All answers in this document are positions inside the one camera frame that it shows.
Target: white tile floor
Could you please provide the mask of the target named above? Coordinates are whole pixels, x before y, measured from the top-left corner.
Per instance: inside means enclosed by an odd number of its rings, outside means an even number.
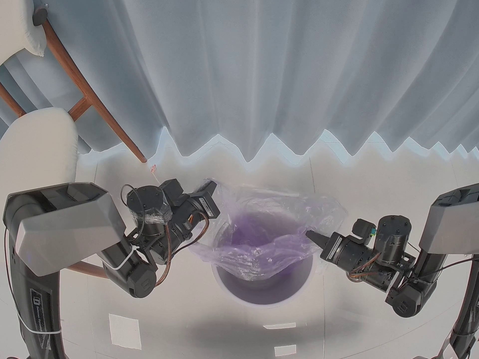
[[[167,140],[147,164],[117,147],[80,156],[77,181],[93,181],[110,191],[128,229],[133,221],[119,199],[124,183],[158,185],[178,178],[183,188],[191,191],[203,178],[213,177],[231,184],[332,195],[349,213],[340,230],[345,235],[359,217],[376,223],[384,215],[402,214],[411,220],[410,241],[415,245],[429,206],[439,194],[479,182],[477,151],[466,154],[458,149],[448,155],[440,146],[427,151],[408,140],[391,153],[380,139],[372,138],[350,157],[334,139],[325,140],[332,142],[318,141],[304,157],[293,159],[273,140],[249,164],[227,143],[182,158]],[[448,261],[462,258],[450,256]],[[97,257],[89,261],[99,264]],[[5,283],[1,270],[0,280]],[[455,321],[468,274],[468,264],[444,271],[426,308],[414,318],[402,319],[384,303],[383,293],[367,284],[351,283],[333,266],[324,275],[316,274],[291,303],[261,310],[231,300],[215,282],[211,267],[189,251],[178,255],[168,279],[145,299],[133,299],[104,279],[64,270],[61,315],[65,349],[70,359],[269,359],[274,358],[274,347],[288,345],[296,345],[296,354],[285,358],[431,357]],[[0,300],[0,312],[13,326],[8,332],[12,339],[2,344],[0,355],[26,357],[4,285]],[[141,350],[111,344],[108,314],[139,320]],[[292,322],[295,328],[263,327]],[[479,346],[471,357],[479,358]]]

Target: blue-gray curtain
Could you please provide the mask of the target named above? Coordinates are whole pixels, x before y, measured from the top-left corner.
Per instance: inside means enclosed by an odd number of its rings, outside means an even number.
[[[220,134],[246,160],[271,133],[302,154],[324,129],[351,154],[373,131],[392,150],[479,143],[479,0],[34,2],[147,157],[164,126],[184,155]],[[48,51],[0,81],[27,111],[81,97]],[[93,108],[78,128],[84,152],[119,142]]]

